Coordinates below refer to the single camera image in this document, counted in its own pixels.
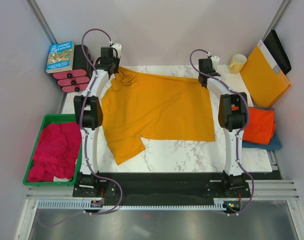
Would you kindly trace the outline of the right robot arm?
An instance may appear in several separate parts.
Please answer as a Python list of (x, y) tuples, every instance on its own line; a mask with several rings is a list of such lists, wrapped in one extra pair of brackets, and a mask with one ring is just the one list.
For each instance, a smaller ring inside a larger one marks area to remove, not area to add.
[(224, 131), (226, 144), (221, 191), (225, 196), (232, 197), (245, 186), (244, 171), (240, 165), (242, 137), (248, 122), (247, 96), (225, 83), (216, 72), (213, 61), (213, 57), (198, 60), (198, 80), (219, 99), (218, 122)]

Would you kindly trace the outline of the yellow t shirt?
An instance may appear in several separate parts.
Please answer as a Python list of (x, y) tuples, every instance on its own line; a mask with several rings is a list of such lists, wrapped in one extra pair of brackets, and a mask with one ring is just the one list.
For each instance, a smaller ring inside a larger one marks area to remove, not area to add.
[(150, 140), (215, 141), (209, 91), (195, 78), (120, 67), (102, 98), (103, 130), (116, 164)]

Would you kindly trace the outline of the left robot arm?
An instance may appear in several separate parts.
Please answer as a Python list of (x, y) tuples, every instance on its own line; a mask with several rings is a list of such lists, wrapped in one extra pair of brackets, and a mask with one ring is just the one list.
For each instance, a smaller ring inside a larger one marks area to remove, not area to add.
[(94, 65), (88, 58), (88, 52), (82, 45), (86, 60), (92, 67), (92, 77), (84, 93), (74, 97), (74, 110), (77, 124), (82, 135), (82, 164), (77, 175), (76, 185), (91, 197), (101, 192), (97, 163), (97, 139), (99, 128), (103, 123), (101, 93), (111, 75), (118, 72), (122, 45), (112, 43), (101, 48), (99, 62)]

